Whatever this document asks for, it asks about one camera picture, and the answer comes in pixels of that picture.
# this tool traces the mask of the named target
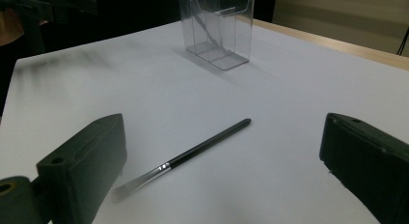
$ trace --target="black machine part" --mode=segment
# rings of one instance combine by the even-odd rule
[[[409,223],[409,145],[361,120],[330,113],[319,157],[380,223]]]
[[[27,47],[32,55],[45,53],[40,30],[42,20],[67,23],[67,8],[96,14],[96,0],[0,0],[0,11],[13,9],[19,14]]]
[[[126,162],[123,116],[96,120],[37,164],[0,181],[0,223],[90,224]]]

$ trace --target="white tabletop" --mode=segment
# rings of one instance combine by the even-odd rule
[[[409,142],[409,72],[257,26],[251,62],[222,71],[184,50],[179,22],[19,60],[0,125],[0,178],[123,113],[128,182],[219,131],[253,122],[94,223],[377,223],[318,153],[327,113]]]

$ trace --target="transparent container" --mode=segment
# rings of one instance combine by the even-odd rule
[[[221,70],[250,60],[254,0],[179,0],[185,48]]]

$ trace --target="brush tip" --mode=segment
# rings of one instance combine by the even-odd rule
[[[111,200],[114,203],[118,203],[125,199],[129,195],[129,191],[127,190],[126,186],[120,186],[111,193]]]

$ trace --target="table edge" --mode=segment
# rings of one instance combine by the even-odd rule
[[[383,52],[380,50],[359,46],[357,44],[342,42],[330,38],[325,38],[319,35],[303,32],[287,28],[281,25],[261,21],[254,19],[253,24],[261,28],[265,28],[271,31],[275,31],[284,35],[288,35],[303,41],[312,42],[321,46],[325,46],[337,51],[349,53],[355,56],[359,56],[371,61],[382,63],[391,67],[399,68],[402,70],[409,70],[409,58],[404,56],[394,55],[392,53]]]

